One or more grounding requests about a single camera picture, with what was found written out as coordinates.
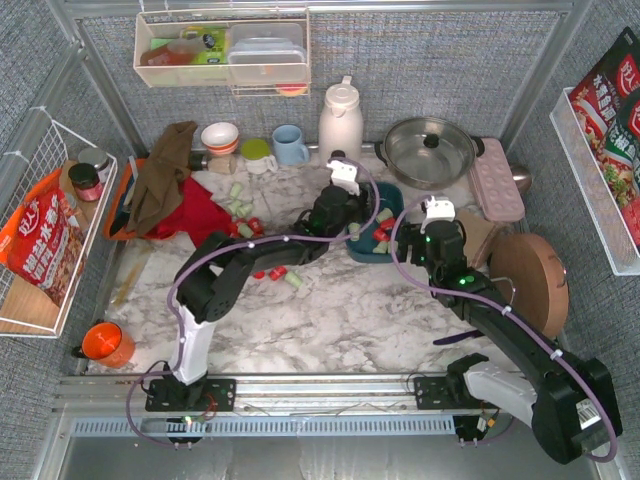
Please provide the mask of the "red capsule top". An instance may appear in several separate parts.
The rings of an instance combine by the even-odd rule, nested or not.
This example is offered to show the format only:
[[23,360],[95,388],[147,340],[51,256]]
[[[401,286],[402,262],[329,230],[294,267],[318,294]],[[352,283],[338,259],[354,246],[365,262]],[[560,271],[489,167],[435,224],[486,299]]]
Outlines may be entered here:
[[381,229],[374,231],[373,238],[378,242],[388,242],[390,240],[389,235]]

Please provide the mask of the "teal storage basket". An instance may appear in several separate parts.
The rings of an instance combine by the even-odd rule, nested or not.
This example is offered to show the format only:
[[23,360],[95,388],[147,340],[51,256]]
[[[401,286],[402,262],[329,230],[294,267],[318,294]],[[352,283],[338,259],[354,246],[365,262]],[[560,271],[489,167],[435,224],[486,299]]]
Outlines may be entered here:
[[404,198],[401,190],[388,182],[378,182],[380,208],[374,221],[359,234],[356,241],[347,240],[347,253],[352,260],[365,264],[391,263],[389,243],[382,240],[380,230],[389,236],[398,215],[404,209]]

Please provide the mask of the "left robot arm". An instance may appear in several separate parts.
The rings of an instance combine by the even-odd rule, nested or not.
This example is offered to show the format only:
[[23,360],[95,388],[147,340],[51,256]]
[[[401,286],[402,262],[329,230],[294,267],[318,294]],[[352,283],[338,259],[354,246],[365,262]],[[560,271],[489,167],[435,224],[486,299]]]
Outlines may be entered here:
[[163,382],[176,395],[197,397],[207,375],[206,356],[216,322],[234,307],[247,280],[279,266],[310,264],[329,246],[349,238],[352,222],[367,227],[380,207],[377,184],[359,185],[360,193],[329,185],[306,215],[286,232],[242,241],[211,234],[176,274],[167,303],[178,321],[178,339]]

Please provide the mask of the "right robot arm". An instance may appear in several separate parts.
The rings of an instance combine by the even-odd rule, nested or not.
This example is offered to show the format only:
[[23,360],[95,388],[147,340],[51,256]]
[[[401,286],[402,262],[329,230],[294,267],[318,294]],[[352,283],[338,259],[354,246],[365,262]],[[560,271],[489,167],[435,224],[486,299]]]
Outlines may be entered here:
[[580,456],[599,463],[615,459],[622,423],[611,374],[600,360],[556,348],[502,300],[484,274],[468,267],[458,221],[396,223],[391,238],[399,245],[393,262],[425,268],[424,289],[487,336],[524,375],[535,397],[517,417],[529,423],[549,457],[563,465]]

